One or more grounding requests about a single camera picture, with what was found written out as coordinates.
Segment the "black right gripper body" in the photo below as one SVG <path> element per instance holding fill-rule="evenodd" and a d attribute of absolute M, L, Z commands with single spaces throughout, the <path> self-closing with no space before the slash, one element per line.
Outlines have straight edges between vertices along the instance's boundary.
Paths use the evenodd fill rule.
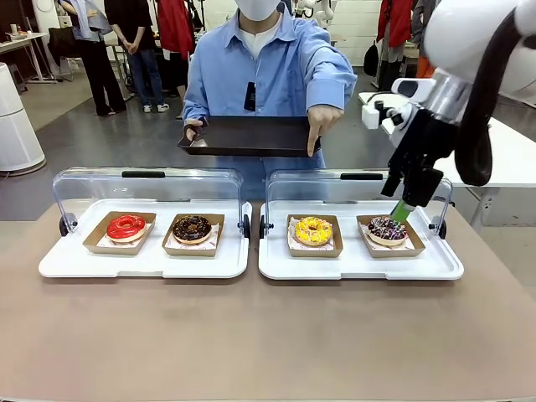
<path fill-rule="evenodd" d="M 454 149 L 456 125 L 424 108 L 412 109 L 409 116 L 394 111 L 389 119 L 394 124 L 391 140 L 395 144 L 389 167 L 433 167 Z"/>

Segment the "person's left hand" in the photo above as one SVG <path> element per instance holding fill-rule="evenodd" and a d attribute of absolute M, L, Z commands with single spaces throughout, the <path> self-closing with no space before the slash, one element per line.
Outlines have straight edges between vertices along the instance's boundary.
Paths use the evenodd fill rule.
<path fill-rule="evenodd" d="M 307 111 L 309 121 L 309 134 L 307 141 L 307 154 L 311 157 L 314 153 L 317 140 L 344 115 L 344 110 L 334 106 L 317 105 Z"/>

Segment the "person's right hand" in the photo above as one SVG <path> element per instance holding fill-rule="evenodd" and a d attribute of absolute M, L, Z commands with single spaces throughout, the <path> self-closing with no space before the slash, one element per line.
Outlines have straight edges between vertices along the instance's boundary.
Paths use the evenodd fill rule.
<path fill-rule="evenodd" d="M 198 131 L 205 126 L 207 126 L 207 122 L 204 118 L 187 119 L 183 128 L 183 134 L 190 142 L 192 142 L 198 135 Z"/>

